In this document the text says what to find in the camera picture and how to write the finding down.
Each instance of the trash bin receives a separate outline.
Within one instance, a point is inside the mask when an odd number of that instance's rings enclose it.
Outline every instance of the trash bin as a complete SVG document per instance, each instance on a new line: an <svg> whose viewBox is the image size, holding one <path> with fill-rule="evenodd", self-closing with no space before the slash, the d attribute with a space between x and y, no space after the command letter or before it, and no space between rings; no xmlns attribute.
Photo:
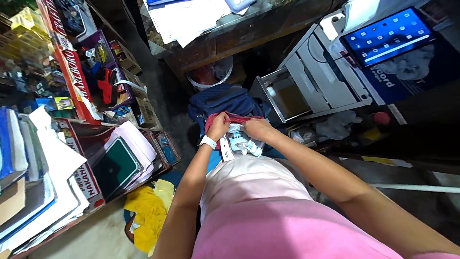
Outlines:
<svg viewBox="0 0 460 259"><path fill-rule="evenodd" d="M226 57L226 58L223 58L223 59L220 59L214 63L217 63L217 65L219 65L220 67L222 67L225 71L227 71L227 74L224 76L224 78L222 78L222 80L218 81L217 83L214 83L214 84L210 84L210 85L205 85L205 84L200 84L200 83L197 83L195 82L190 76L193 76L193 71L188 73L187 74L187 79L190 81L190 83L192 83L192 85L198 89L200 92L203 91L203 90L206 90L210 87L213 87L215 85L218 85L218 84L222 84L224 83L229 77L230 77L230 74L233 70L233 56L229 56L229 57Z"/></svg>

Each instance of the watch strap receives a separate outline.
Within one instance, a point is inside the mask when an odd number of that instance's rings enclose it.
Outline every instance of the watch strap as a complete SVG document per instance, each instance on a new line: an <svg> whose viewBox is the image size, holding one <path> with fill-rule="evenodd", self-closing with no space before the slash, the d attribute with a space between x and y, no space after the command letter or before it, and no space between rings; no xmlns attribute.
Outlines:
<svg viewBox="0 0 460 259"><path fill-rule="evenodd" d="M208 144L209 146L211 146L213 148L213 150L217 146L217 143L214 140L212 140L210 137L206 136L206 135L203 136L203 139L200 142L200 146L203 145L203 144Z"/></svg>

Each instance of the backpack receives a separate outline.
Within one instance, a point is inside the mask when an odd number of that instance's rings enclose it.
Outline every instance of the backpack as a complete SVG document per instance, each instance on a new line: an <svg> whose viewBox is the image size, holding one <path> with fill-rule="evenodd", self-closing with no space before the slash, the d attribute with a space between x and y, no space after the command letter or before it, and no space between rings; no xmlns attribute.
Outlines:
<svg viewBox="0 0 460 259"><path fill-rule="evenodd" d="M261 106L247 93L246 88L222 83L199 92L190 98L189 117L205 128L206 119L216 112L231 112L241 116L262 116Z"/></svg>

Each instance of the floor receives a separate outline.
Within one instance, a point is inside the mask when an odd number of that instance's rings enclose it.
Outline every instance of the floor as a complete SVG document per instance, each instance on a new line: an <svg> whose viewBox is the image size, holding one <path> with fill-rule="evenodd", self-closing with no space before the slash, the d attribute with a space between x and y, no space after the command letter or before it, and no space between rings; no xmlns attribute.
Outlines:
<svg viewBox="0 0 460 259"><path fill-rule="evenodd" d="M182 161L175 166L185 172L196 152L198 131L187 115L189 96L180 88L176 77L166 64L151 56L149 49L140 40L134 26L129 22L116 24L128 48L142 68L142 82L148 86L149 99L163 128L170 133L178 147ZM366 182L424 184L425 180L411 169L390 167L372 162L352 159L339 161L345 168ZM383 189L383 193L416 217L437 229L456 243L454 234L460 230L457 219L452 219L440 207L439 194L416 191ZM318 199L334 209L334 205L321 194ZM119 200L85 219L58 238L35 250L29 259L67 258L113 258L140 259L146 254L137 250L123 232L123 200Z"/></svg>

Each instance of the person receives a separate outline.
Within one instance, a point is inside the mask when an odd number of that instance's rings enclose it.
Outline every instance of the person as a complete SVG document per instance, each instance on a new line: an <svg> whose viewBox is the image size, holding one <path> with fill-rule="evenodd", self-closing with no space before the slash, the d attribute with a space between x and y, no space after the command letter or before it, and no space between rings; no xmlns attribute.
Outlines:
<svg viewBox="0 0 460 259"><path fill-rule="evenodd" d="M226 133L219 114L207 136ZM242 123L281 152L350 219L312 200L276 160L236 156L206 174L213 148L200 146L177 188L153 253L164 258L460 259L460 247L378 190L263 119ZM201 206L201 228L196 217Z"/></svg>

